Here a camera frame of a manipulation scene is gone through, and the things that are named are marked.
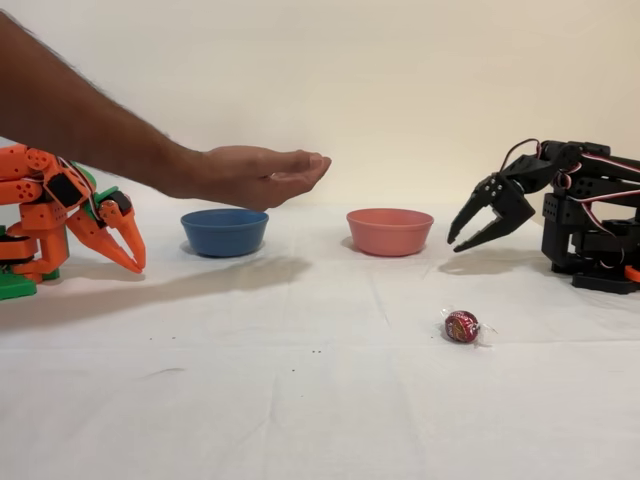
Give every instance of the white table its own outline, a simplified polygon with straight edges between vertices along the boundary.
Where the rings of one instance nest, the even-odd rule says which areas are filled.
[[[0,304],[0,478],[638,478],[640,296],[549,273],[534,224],[453,256],[423,209],[405,259],[353,251],[346,207],[273,211],[236,260],[146,209],[144,279],[74,246]],[[493,346],[442,338],[450,305]]]

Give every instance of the wrapped candy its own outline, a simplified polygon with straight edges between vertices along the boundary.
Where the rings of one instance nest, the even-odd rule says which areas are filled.
[[[443,310],[442,316],[445,318],[444,331],[454,342],[476,343],[481,340],[483,329],[495,332],[492,327],[481,324],[475,315],[465,310]]]

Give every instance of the white wall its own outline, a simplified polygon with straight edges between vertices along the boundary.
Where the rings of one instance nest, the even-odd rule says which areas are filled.
[[[0,5],[181,143],[331,155],[301,202],[464,201],[529,136],[640,158],[638,1]]]

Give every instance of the plastic wrapper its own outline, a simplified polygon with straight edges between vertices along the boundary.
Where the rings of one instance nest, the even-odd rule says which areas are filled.
[[[466,310],[444,308],[440,314],[444,318],[444,333],[456,343],[488,346],[487,332],[497,333],[493,327],[480,323],[473,313]]]

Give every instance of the hairy forearm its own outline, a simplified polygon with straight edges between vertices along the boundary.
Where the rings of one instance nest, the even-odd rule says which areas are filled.
[[[0,11],[0,136],[160,190],[194,152],[96,90]]]

